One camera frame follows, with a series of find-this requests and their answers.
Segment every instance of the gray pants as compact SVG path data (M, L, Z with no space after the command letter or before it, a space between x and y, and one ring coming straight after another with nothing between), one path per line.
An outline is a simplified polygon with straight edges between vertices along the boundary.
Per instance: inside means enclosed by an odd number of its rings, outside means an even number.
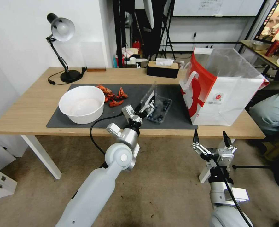
M249 112L266 135L274 135L279 132L279 94L255 104Z

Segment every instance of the shopping bag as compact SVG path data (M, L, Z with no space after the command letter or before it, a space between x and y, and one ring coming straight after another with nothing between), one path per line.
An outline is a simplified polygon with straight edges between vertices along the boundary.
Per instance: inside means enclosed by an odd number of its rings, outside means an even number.
M230 126L269 82L235 49L195 48L179 84L192 124Z

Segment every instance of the orange crayfish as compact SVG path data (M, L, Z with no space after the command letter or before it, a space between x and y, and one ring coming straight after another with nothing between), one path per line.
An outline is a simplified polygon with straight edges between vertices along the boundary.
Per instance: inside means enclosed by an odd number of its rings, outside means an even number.
M111 94L111 93L112 93L112 91L111 91L110 89L105 88L104 86L102 86L102 85L100 85L100 84L98 84L96 87L99 88L99 89L101 89L101 90L103 91L104 94Z
M119 106L120 104L122 104L124 101L123 99L128 98L128 95L126 93L124 93L124 90L122 87L120 87L119 91L118 91L118 95L115 95L114 93L112 93L112 91L102 85L98 85L96 86L97 88L101 89L103 91L103 93L105 94L105 103L109 102L109 106L110 107L114 107L114 106Z

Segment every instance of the lamp base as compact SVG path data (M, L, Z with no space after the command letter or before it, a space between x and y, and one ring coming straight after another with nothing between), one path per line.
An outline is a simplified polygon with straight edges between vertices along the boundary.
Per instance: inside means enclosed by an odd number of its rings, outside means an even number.
M82 75L77 70L69 70L69 72L64 72L61 74L62 82L71 83L82 78Z

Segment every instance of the desk lamp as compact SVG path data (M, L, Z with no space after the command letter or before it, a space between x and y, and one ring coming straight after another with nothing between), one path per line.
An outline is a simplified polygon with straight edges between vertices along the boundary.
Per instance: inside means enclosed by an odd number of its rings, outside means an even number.
M47 20L51 24L51 32L52 35L46 38L48 40L50 46L54 50L56 56L58 57L58 60L62 64L62 66L65 69L65 72L61 74L61 80L63 82L71 83L76 80L79 80L82 78L82 74L77 70L68 70L68 64L65 62L65 60L59 56L56 49L53 46L53 42L58 40L61 42L68 41L72 38L75 27L71 20L68 20L63 17L58 17L54 13L49 13L47 15Z

